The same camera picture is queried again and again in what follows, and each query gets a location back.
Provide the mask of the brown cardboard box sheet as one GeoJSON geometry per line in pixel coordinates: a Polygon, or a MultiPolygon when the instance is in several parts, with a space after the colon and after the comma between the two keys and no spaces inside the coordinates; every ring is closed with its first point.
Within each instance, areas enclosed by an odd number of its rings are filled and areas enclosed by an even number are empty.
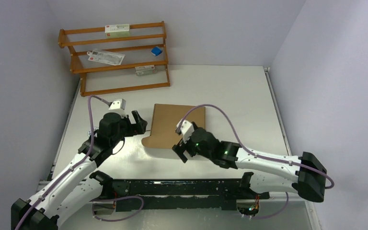
{"type": "Polygon", "coordinates": [[[175,132],[176,125],[192,108],[190,105],[156,103],[153,108],[150,135],[142,139],[142,145],[153,149],[171,149],[180,140],[175,132]]]}

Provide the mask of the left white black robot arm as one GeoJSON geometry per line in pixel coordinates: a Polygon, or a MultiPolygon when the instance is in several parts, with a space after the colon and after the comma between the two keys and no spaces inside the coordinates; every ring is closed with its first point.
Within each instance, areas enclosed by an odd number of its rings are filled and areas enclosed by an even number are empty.
{"type": "Polygon", "coordinates": [[[111,197],[112,178],[97,168],[113,154],[120,141],[146,132],[147,121],[137,111],[132,111],[132,115],[134,124],[127,115],[106,113],[99,128],[61,174],[26,201],[18,199],[13,203],[11,229],[57,230],[91,200],[111,197]]]}

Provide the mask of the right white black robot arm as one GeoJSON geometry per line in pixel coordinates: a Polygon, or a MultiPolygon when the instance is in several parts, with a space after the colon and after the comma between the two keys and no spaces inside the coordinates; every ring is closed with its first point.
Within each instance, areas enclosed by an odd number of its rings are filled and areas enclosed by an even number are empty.
{"type": "Polygon", "coordinates": [[[203,156],[221,168],[247,169],[246,181],[239,186],[244,198],[288,192],[311,202],[324,201],[327,170],[310,152],[302,156],[279,156],[253,151],[235,142],[220,141],[201,127],[175,132],[181,139],[172,150],[183,162],[187,161],[187,152],[192,157],[203,156]]]}

